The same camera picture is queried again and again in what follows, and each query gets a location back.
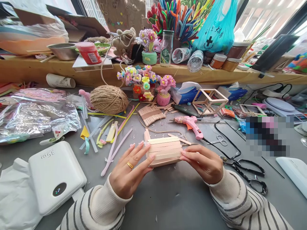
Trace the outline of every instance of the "scissors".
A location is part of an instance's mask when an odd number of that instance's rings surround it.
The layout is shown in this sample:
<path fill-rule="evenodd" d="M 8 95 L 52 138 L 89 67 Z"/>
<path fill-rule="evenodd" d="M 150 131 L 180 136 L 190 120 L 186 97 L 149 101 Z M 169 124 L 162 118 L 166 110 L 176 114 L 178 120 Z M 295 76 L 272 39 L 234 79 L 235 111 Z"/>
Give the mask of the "scissors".
<path fill-rule="evenodd" d="M 220 156 L 220 158 L 223 160 L 223 163 L 226 164 L 226 165 L 229 165 L 231 166 L 232 168 L 234 168 L 247 182 L 248 184 L 250 185 L 250 187 L 252 187 L 255 191 L 259 192 L 260 194 L 262 195 L 266 195 L 268 193 L 268 188 L 267 188 L 267 185 L 266 183 L 264 183 L 263 181 L 259 181 L 259 180 L 255 180 L 255 179 L 250 179 L 248 178 L 239 168 L 247 171 L 247 172 L 250 172 L 250 173 L 253 173 L 257 176 L 261 176 L 261 177 L 264 177 L 265 175 L 265 170 L 258 164 L 256 164 L 255 162 L 253 161 L 250 161 L 250 160 L 246 160 L 246 159 L 239 159 L 239 160 L 231 160 L 231 159 L 227 159 L 226 157 L 223 157 L 223 156 Z M 253 169 L 249 169 L 249 168 L 244 168 L 240 162 L 246 162 L 246 163 L 249 163 L 249 164 L 252 164 L 254 166 L 256 166 L 260 171 L 256 171 L 256 170 L 253 170 Z M 257 183 L 259 184 L 261 187 L 262 187 L 262 191 L 259 191 L 259 189 L 255 188 L 253 186 L 253 183 Z"/>
<path fill-rule="evenodd" d="M 220 142 L 222 144 L 222 146 L 227 146 L 228 145 L 227 141 L 225 141 L 224 138 L 221 135 L 217 135 L 216 137 L 217 137 L 217 141 L 213 141 L 213 142 L 211 142 L 211 144 L 215 144 L 215 143 L 219 143 Z"/>

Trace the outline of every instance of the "pink glue gun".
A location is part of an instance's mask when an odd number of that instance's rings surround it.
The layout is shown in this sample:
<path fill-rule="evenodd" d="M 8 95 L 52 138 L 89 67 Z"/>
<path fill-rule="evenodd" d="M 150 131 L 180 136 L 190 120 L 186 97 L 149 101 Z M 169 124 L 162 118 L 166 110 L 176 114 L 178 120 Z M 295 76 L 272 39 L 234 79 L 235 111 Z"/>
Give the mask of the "pink glue gun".
<path fill-rule="evenodd" d="M 202 134 L 201 130 L 195 124 L 195 122 L 197 121 L 197 118 L 195 116 L 175 117 L 174 121 L 178 124 L 180 123 L 186 124 L 186 126 L 188 127 L 188 130 L 193 129 L 193 132 L 197 140 L 201 140 L 204 138 L 204 135 Z"/>

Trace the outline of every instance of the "gold ring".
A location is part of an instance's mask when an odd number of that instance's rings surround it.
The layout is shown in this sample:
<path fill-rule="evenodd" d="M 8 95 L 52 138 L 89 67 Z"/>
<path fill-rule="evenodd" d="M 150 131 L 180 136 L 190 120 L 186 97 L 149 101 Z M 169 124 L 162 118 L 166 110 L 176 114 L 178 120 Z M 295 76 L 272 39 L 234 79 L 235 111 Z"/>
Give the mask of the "gold ring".
<path fill-rule="evenodd" d="M 129 161 L 127 162 L 127 165 L 128 165 L 131 169 L 134 168 L 134 166 L 133 166 Z"/>

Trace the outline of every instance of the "gray table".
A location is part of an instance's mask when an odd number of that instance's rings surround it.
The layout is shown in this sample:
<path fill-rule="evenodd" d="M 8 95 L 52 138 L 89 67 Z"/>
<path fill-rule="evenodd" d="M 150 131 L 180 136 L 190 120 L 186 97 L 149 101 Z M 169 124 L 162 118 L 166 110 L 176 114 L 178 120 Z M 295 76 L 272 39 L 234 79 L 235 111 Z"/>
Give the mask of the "gray table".
<path fill-rule="evenodd" d="M 76 89 L 69 89 L 71 93 L 77 92 Z M 167 119 L 156 121 L 154 128 L 157 131 L 178 130 L 186 135 L 189 141 L 197 142 L 194 133 L 187 131 L 185 125 L 175 123 L 166 124 L 166 120 L 172 119 L 174 116 L 182 115 L 180 112 L 175 114 L 167 114 Z M 99 117 L 90 116 L 88 123 L 90 129 L 93 129 L 98 122 Z M 230 123 L 233 127 L 238 127 L 234 122 Z M 213 123 L 198 123 L 200 130 L 209 141 L 215 141 L 217 131 L 214 129 Z M 85 191 L 91 187 L 104 184 L 107 175 L 115 167 L 119 157 L 129 147 L 131 143 L 139 143 L 144 139 L 145 128 L 141 126 L 138 116 L 132 115 L 130 120 L 125 125 L 119 135 L 119 140 L 133 128 L 132 133 L 120 148 L 114 162 L 110 165 L 106 176 L 101 177 L 100 173 L 106 165 L 105 157 L 108 156 L 111 145 L 106 145 L 99 149 L 98 153 L 93 151 L 91 147 L 88 155 L 84 155 L 83 150 L 79 150 L 82 143 L 80 139 L 81 130 L 70 132 L 65 135 L 65 141 L 69 142 L 89 183 L 86 185 Z M 253 151 L 250 151 L 245 141 L 243 141 L 235 131 L 226 124 L 219 124 L 219 128 L 225 133 L 232 142 L 236 144 L 242 151 L 242 158 L 252 160 L 261 165 L 266 171 L 263 180 L 269 189 L 266 196 L 268 200 L 280 211 L 290 225 L 296 229 L 306 229 L 307 226 L 307 200 L 296 188 L 288 176 L 283 172 L 280 166 L 275 161 L 274 157 L 266 157 L 268 161 L 285 177 L 283 179 L 277 174 L 271 166 L 269 166 L 261 157 L 256 156 Z M 307 162 L 307 149 L 301 144 L 301 136 L 294 129 L 282 131 L 287 137 L 287 144 L 290 146 L 290 157 L 299 158 Z M 152 138 L 161 138 L 162 134 L 150 132 Z M 39 145 L 39 142 L 47 138 L 51 138 L 52 134 L 47 133 L 44 137 L 27 140 L 25 142 L 15 143 L 12 145 L 0 147 L 0 162 L 3 164 L 2 169 L 5 169 L 13 164 L 17 157 L 28 161 L 30 156 L 43 150 L 44 146 Z M 223 151 L 233 156 L 236 153 L 235 148 L 228 143 L 228 146 L 223 147 L 218 144 Z M 248 172 L 245 172 L 250 178 L 253 177 Z M 57 211 L 44 217 L 36 230 L 54 230 L 61 222 L 64 214 L 73 204 L 73 200 L 68 200 Z M 228 229 L 216 205 L 214 204 L 208 187 L 202 181 L 197 172 L 191 168 L 186 162 L 166 165 L 155 168 L 152 172 L 145 176 L 133 199 L 126 206 L 126 217 L 122 224 L 122 230 L 126 229 Z"/>

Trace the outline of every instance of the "digital scale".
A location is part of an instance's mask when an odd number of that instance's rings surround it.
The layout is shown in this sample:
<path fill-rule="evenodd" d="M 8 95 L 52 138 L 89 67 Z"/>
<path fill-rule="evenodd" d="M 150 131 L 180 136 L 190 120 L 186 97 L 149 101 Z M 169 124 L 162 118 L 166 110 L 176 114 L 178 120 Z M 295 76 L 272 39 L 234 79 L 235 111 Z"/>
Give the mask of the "digital scale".
<path fill-rule="evenodd" d="M 29 167 L 39 213 L 49 215 L 70 197 L 77 198 L 86 177 L 70 145 L 61 141 L 31 156 Z"/>
<path fill-rule="evenodd" d="M 307 117 L 301 112 L 297 111 L 288 102 L 277 98 L 268 97 L 263 100 L 263 103 L 280 117 L 293 117 L 295 125 L 299 125 L 302 122 L 307 121 Z"/>
<path fill-rule="evenodd" d="M 276 161 L 307 199 L 307 164 L 289 157 L 278 157 Z"/>

